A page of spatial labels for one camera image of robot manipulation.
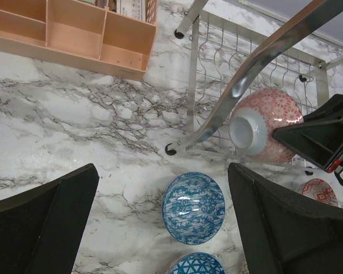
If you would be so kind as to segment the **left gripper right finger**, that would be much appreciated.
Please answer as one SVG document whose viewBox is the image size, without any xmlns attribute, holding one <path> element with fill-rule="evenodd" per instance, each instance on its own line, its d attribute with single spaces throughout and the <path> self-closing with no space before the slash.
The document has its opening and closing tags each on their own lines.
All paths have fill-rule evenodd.
<svg viewBox="0 0 343 274">
<path fill-rule="evenodd" d="M 343 273 L 343 209 L 239 163 L 228 182 L 250 273 Z"/>
</svg>

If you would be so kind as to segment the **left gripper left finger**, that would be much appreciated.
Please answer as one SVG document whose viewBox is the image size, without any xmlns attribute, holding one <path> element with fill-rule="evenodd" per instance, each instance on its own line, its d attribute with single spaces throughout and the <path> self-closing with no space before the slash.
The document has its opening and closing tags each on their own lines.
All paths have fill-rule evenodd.
<svg viewBox="0 0 343 274">
<path fill-rule="evenodd" d="M 89 163 L 0 200 L 0 273 L 71 273 L 98 182 Z"/>
</svg>

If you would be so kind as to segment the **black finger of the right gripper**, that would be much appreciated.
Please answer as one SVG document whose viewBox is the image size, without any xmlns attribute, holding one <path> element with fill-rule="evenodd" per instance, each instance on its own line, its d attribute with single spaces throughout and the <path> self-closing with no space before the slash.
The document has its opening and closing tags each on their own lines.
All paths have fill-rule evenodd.
<svg viewBox="0 0 343 274">
<path fill-rule="evenodd" d="M 304 116 L 299 124 L 277 128 L 273 139 L 327 173 L 343 171 L 343 95 Z"/>
</svg>

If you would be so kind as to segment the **red geometric bowl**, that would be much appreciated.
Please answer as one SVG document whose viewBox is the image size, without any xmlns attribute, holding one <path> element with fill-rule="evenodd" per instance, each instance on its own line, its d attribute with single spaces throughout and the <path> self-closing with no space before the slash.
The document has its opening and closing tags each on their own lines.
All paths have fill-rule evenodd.
<svg viewBox="0 0 343 274">
<path fill-rule="evenodd" d="M 311 179 L 302 184 L 298 193 L 318 202 L 338 207 L 337 196 L 333 188 L 322 179 Z"/>
</svg>

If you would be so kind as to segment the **pink floral outside bowl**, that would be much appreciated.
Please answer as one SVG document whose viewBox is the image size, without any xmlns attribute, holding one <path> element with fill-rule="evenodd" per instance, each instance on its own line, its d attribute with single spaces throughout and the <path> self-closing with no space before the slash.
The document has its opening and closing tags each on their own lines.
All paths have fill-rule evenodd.
<svg viewBox="0 0 343 274">
<path fill-rule="evenodd" d="M 286 163 L 295 153 L 274 140 L 273 131 L 303 121 L 301 109 L 290 95 L 262 88 L 236 105 L 230 117 L 229 136 L 242 156 L 258 162 Z"/>
</svg>

